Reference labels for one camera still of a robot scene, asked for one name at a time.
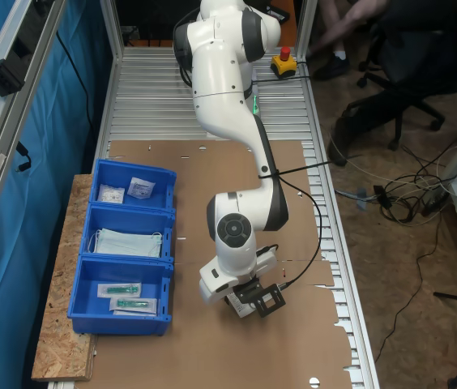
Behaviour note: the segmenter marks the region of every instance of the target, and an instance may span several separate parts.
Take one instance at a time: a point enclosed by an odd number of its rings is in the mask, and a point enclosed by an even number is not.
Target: chair wheel
[[[396,140],[396,139],[393,139],[389,142],[389,145],[387,146],[389,148],[389,150],[391,150],[392,152],[395,152],[396,150],[398,150],[398,147],[399,147],[399,142]]]
[[[438,119],[433,120],[430,123],[430,129],[432,131],[439,131],[441,130],[442,122],[440,122]]]
[[[365,78],[361,78],[357,81],[357,85],[360,87],[360,88],[365,88],[365,85],[367,85],[367,79]]]

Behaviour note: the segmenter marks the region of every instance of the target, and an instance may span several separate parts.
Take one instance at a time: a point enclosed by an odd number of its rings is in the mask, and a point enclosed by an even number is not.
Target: medical package
[[[149,199],[154,186],[155,182],[144,181],[140,178],[133,177],[131,178],[128,195],[136,199]]]
[[[134,233],[118,233],[111,229],[101,229],[92,236],[91,240],[93,238],[96,239],[94,253],[160,257],[160,247],[162,246],[162,235],[160,233],[138,235]]]
[[[98,297],[140,297],[142,284],[98,284]]]
[[[146,314],[156,314],[155,298],[112,297],[109,310],[129,310]]]
[[[124,188],[114,188],[112,186],[100,184],[97,199],[104,203],[122,204],[124,201]]]

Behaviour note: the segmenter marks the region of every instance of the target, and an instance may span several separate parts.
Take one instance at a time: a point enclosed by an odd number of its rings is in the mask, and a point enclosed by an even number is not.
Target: blue plastic container
[[[128,195],[131,178],[133,177],[155,182],[149,199],[137,199]],[[116,188],[124,188],[123,204],[107,204],[117,207],[128,206],[147,208],[154,211],[175,212],[173,208],[173,192],[176,180],[177,174],[171,170],[111,160],[97,160],[93,173],[92,190],[90,191],[90,203],[105,204],[97,201],[100,184],[105,184]]]
[[[163,335],[171,323],[169,286],[173,265],[132,259],[107,259],[80,255],[74,287],[68,305],[68,318],[75,332],[118,335]],[[114,315],[109,298],[97,297],[97,285],[141,282],[140,297],[159,300],[156,316]]]
[[[132,207],[112,207],[111,205],[89,204],[84,222],[80,254],[91,256],[101,255],[124,259],[145,259],[172,263],[171,235],[173,232],[174,215],[167,212],[154,212],[147,209]],[[158,258],[139,257],[134,255],[95,254],[95,238],[90,239],[99,229],[111,229],[118,233],[137,233],[142,235],[162,234],[162,245]]]

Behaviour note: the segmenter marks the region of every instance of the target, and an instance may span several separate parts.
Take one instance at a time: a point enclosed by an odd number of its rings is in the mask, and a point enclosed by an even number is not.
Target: surgical mask
[[[110,229],[97,230],[88,243],[95,237],[94,253],[137,255],[139,257],[159,257],[162,245],[162,234],[137,235],[133,233],[118,233]]]

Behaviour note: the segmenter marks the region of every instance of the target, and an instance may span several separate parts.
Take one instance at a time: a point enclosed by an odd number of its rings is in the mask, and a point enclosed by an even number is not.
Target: floor
[[[352,71],[331,81],[313,82],[326,144],[328,131],[347,104],[379,90],[371,84],[365,89],[356,86],[360,78],[358,63],[367,50],[367,35],[350,37],[346,49]],[[327,55],[322,53],[310,63],[310,69],[321,66]],[[433,159],[457,137],[457,94],[432,98],[429,102],[446,115],[442,129],[432,132],[428,128],[429,117],[409,110],[402,137],[402,144],[425,159]],[[363,156],[356,158],[355,164],[391,179],[415,173],[419,165],[411,156],[401,149],[387,149],[393,135],[394,123],[388,123],[357,140],[351,154]],[[451,154],[445,155],[443,161],[449,160]],[[332,166],[331,175],[336,189],[352,193],[365,188],[371,195],[373,185],[387,183],[349,164],[345,168]],[[343,197],[338,198],[338,205],[374,357],[391,332],[395,313],[418,288],[415,261],[419,255],[432,251],[439,225],[435,253],[421,260],[422,289],[399,315],[395,334],[387,341],[376,369],[383,388],[446,388],[447,379],[457,375],[457,302],[439,300],[433,292],[457,294],[457,216],[453,205],[445,208],[441,216],[411,228],[384,219],[377,205],[367,204],[362,210],[354,200]],[[427,219],[417,216],[413,223],[424,221]]]

